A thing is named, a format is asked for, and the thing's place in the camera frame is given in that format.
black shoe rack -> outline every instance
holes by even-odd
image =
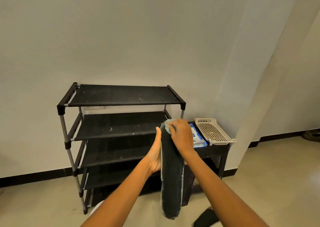
[[[155,128],[171,118],[166,110],[168,104],[180,104],[183,118],[186,103],[169,85],[72,84],[57,109],[84,214],[89,207],[112,193],[147,154],[154,141]],[[82,113],[82,107],[128,105],[164,105],[164,110],[94,115]],[[79,109],[69,132],[64,120],[66,107]],[[73,141],[82,141],[75,161],[70,151]],[[81,173],[83,176],[79,181],[78,175]],[[160,174],[156,172],[147,180],[141,194],[160,189]]]

left hand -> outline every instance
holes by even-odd
[[[150,166],[151,174],[161,170],[161,130],[160,128],[156,127],[157,134],[156,138],[154,139],[154,143],[151,146],[149,152],[146,154],[144,159],[148,161]]]

perforated basket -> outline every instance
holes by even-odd
[[[195,124],[210,145],[226,145],[236,142],[220,128],[214,118],[195,118]]]

tile floor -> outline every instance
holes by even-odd
[[[319,226],[320,143],[300,137],[247,150],[235,176],[223,179],[270,226]],[[138,198],[125,226],[191,226],[209,202],[193,195],[177,219],[160,210],[160,194]],[[0,189],[0,226],[80,226],[83,215],[72,177]]]

forearm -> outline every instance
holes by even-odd
[[[123,226],[142,187],[151,175],[150,165],[142,159],[121,185],[82,224],[82,227]]]
[[[183,155],[215,213],[224,227],[267,226],[198,156],[195,151]]]

